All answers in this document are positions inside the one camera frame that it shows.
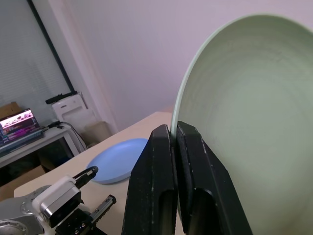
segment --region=blue plate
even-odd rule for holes
[[[131,139],[115,144],[98,154],[87,166],[95,165],[99,168],[93,181],[112,184],[130,177],[147,142],[147,139]]]

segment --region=computer screen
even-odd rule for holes
[[[40,130],[30,109],[0,119],[0,147]]]

